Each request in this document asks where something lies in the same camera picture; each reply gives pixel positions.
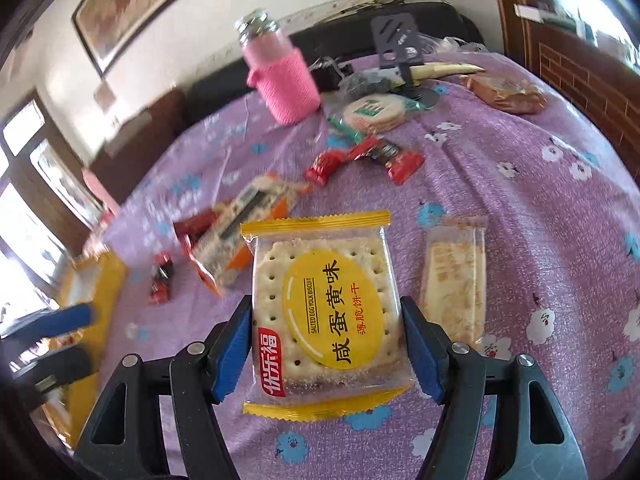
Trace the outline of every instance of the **pink bottle sleeve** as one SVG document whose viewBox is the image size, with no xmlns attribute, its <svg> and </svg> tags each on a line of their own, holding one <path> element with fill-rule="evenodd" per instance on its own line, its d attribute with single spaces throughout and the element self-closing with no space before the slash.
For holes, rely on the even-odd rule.
<svg viewBox="0 0 640 480">
<path fill-rule="evenodd" d="M 257 89 L 279 124 L 300 122 L 320 107 L 320 94 L 298 48 L 288 56 L 249 70 L 246 83 Z"/>
</svg>

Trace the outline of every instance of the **brown brick wall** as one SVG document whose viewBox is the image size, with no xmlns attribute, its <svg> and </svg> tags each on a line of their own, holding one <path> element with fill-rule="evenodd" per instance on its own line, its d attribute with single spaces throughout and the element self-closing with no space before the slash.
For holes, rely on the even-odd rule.
<svg viewBox="0 0 640 480">
<path fill-rule="evenodd" d="M 600 129 L 640 183 L 640 110 L 613 86 L 544 43 L 540 75 Z"/>
</svg>

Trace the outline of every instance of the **yellow oval label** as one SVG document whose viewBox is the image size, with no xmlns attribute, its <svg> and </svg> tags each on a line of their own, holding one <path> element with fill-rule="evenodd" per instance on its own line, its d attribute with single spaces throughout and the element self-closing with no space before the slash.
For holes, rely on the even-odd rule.
<svg viewBox="0 0 640 480">
<path fill-rule="evenodd" d="M 324 250 L 302 254 L 289 267 L 282 297 L 289 329 L 319 363 L 350 370 L 378 353 L 383 333 L 380 298 L 348 257 Z"/>
</svg>

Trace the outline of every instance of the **white wall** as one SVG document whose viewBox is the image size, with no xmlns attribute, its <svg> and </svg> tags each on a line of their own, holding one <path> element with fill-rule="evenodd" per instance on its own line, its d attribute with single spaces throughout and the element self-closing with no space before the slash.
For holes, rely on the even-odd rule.
<svg viewBox="0 0 640 480">
<path fill-rule="evenodd" d="M 16 92 L 36 85 L 49 112 L 81 158 L 89 161 L 115 126 L 172 84 L 187 80 L 218 51 L 235 56 L 234 20 L 256 7 L 276 18 L 331 0 L 176 0 L 127 48 L 106 79 L 118 103 L 105 117 L 93 94 L 100 77 L 89 62 L 71 22 L 80 0 L 56 0 L 38 20 L 30 41 L 30 61 L 16 81 L 0 89 L 0 114 Z M 502 50 L 496 0 L 449 0 L 476 22 L 493 50 Z"/>
</svg>

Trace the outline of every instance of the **red brand logo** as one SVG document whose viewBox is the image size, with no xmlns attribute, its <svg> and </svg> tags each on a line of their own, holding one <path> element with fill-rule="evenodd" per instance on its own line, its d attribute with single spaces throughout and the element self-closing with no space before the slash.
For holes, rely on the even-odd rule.
<svg viewBox="0 0 640 480">
<path fill-rule="evenodd" d="M 260 382 L 264 392 L 273 397 L 284 397 L 282 387 L 282 348 L 278 334 L 268 328 L 258 329 L 260 345 Z"/>
</svg>

